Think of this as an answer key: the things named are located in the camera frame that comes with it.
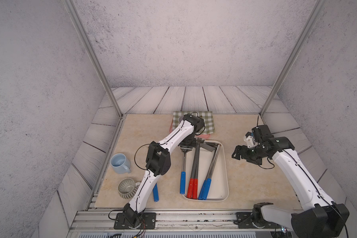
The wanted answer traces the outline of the grey hoe red handle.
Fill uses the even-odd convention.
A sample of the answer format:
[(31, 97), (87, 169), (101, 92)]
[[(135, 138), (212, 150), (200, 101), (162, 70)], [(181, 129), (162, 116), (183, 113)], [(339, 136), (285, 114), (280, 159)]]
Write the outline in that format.
[(199, 168), (199, 154), (200, 154), (200, 149), (204, 148), (205, 150), (208, 150), (210, 152), (213, 152), (215, 150), (215, 147), (212, 143), (197, 143), (196, 146), (196, 151), (194, 155), (194, 162), (195, 162), (195, 170), (194, 170), (194, 177), (193, 177), (193, 188), (192, 188), (192, 199), (197, 199), (198, 195), (198, 168)]
[(190, 176), (189, 185), (188, 185), (188, 191), (187, 191), (187, 198), (189, 198), (189, 199), (192, 199), (194, 170), (195, 170), (195, 162), (194, 162), (194, 159), (193, 159), (192, 171), (191, 171), (191, 176)]

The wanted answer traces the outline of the cream storage box tray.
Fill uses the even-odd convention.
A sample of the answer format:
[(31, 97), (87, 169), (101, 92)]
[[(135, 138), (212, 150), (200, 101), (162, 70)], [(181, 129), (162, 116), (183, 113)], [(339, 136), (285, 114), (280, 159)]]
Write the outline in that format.
[[(226, 200), (229, 196), (224, 146), (219, 141), (206, 140), (204, 143), (205, 142), (212, 143), (215, 147), (215, 150), (210, 152), (204, 148), (200, 149), (197, 192), (198, 198), (193, 200), (221, 202)], [(182, 195), (186, 199), (189, 199), (187, 198), (187, 191), (192, 171), (194, 154), (195, 149), (188, 151), (186, 154), (185, 194)]]

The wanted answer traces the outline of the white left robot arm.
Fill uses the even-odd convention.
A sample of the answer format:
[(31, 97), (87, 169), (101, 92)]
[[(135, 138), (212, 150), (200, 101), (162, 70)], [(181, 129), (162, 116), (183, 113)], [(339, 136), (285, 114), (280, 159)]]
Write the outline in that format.
[(123, 208), (123, 215), (132, 227), (141, 223), (142, 213), (155, 184), (169, 170), (171, 152), (184, 140), (194, 139), (204, 126), (203, 118), (186, 114), (167, 137), (159, 142), (153, 141), (149, 144), (144, 177), (133, 198)]

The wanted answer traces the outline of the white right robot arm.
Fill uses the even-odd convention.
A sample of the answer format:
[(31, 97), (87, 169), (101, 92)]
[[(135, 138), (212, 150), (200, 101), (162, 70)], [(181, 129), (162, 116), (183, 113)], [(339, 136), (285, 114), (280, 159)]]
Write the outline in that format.
[(299, 238), (336, 238), (348, 230), (348, 208), (337, 204), (318, 185), (286, 137), (258, 139), (254, 146), (238, 145), (232, 158), (258, 166), (263, 158), (272, 159), (290, 182), (303, 209), (293, 213), (270, 202), (257, 203), (251, 214), (255, 227), (264, 228), (272, 222), (294, 231)]

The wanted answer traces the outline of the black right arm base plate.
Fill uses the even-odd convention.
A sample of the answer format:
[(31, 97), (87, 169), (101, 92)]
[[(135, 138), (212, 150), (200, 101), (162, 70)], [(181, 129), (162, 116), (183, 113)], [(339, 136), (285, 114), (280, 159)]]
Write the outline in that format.
[(258, 224), (258, 222), (253, 221), (253, 215), (251, 212), (237, 212), (236, 219), (233, 221), (239, 229), (279, 229), (280, 225), (272, 222), (263, 222), (263, 224)]

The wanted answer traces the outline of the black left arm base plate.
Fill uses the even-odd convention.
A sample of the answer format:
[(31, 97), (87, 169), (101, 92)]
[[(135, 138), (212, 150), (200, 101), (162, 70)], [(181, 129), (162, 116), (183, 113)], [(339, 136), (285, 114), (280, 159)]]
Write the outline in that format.
[(127, 215), (126, 213), (118, 213), (115, 218), (114, 229), (126, 230), (126, 229), (146, 229), (153, 230), (156, 225), (156, 213), (141, 213), (138, 216)]

